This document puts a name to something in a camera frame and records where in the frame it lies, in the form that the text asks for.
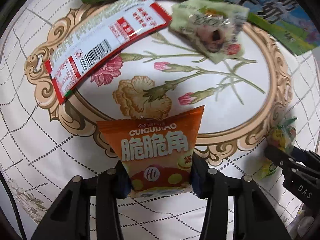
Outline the green candy bag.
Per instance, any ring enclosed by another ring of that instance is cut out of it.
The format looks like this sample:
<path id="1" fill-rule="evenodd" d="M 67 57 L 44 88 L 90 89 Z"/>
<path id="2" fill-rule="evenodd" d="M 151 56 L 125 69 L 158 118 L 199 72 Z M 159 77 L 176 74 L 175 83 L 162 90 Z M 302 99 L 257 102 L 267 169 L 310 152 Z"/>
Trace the green candy bag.
<path id="1" fill-rule="evenodd" d="M 264 150 L 265 160 L 261 169 L 257 172 L 258 179 L 274 174 L 280 166 L 278 157 L 281 157 L 284 153 L 290 154 L 292 152 L 297 135 L 296 120 L 296 116 L 283 119 L 270 130 L 267 136 L 267 147 Z"/>

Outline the pale green snack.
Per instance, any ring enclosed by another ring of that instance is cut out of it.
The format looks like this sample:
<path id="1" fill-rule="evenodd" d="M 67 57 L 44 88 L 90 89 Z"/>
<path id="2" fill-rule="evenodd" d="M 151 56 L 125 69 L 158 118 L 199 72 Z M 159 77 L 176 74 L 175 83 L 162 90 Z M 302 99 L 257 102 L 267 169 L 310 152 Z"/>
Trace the pale green snack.
<path id="1" fill-rule="evenodd" d="M 249 8 L 209 0 L 187 0 L 171 8 L 170 29 L 185 36 L 215 64 L 244 55 L 240 33 Z"/>

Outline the white patterned floral cloth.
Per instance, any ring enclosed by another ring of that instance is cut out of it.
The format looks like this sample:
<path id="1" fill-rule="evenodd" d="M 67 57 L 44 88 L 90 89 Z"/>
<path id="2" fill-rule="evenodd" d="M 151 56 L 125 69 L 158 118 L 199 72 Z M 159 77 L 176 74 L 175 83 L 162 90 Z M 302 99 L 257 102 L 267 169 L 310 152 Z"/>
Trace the white patterned floral cloth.
<path id="1" fill-rule="evenodd" d="M 171 116 L 188 109 L 178 98 L 188 92 L 212 88 L 225 78 L 228 60 L 220 64 L 200 61 L 183 41 L 162 30 L 127 48 L 116 60 L 120 75 L 108 85 L 86 80 L 64 105 L 49 89 L 42 67 L 46 49 L 59 44 L 92 7 L 80 0 L 26 0 L 1 39 L 1 168 L 16 198 L 27 238 L 34 233 L 52 201 L 74 175 L 90 178 L 112 167 L 117 159 L 97 137 L 96 121 L 103 117 Z M 244 124 L 240 138 L 228 136 L 221 145 L 203 145 L 204 157 L 228 176 L 257 176 L 265 146 L 263 121 L 250 121 L 273 88 L 273 69 L 265 59 L 267 41 L 274 59 L 287 62 L 293 98 L 283 109 L 297 117 L 297 145 L 316 151 L 319 141 L 319 81 L 317 50 L 292 55 L 257 28 L 243 34 L 249 63 L 235 82 L 202 101 L 201 132 L 223 132 Z"/>

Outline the panda snack packet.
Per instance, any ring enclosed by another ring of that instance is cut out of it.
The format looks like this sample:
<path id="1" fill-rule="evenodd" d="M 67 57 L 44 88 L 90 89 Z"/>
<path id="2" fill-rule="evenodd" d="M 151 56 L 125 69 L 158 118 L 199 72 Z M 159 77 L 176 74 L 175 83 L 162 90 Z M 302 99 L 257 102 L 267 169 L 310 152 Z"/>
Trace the panda snack packet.
<path id="1" fill-rule="evenodd" d="M 58 102 L 106 59 L 170 21 L 155 0 L 118 0 L 80 23 L 44 63 Z"/>

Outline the orange triangular chip packet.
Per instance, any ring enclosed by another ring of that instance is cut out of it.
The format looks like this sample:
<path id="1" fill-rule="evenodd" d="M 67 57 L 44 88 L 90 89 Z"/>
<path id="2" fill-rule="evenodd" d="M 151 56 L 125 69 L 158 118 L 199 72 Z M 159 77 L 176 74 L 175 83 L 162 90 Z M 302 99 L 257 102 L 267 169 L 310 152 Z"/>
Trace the orange triangular chip packet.
<path id="1" fill-rule="evenodd" d="M 192 155 L 204 106 L 163 120 L 99 121 L 97 127 L 124 166 L 133 198 L 190 191 Z"/>

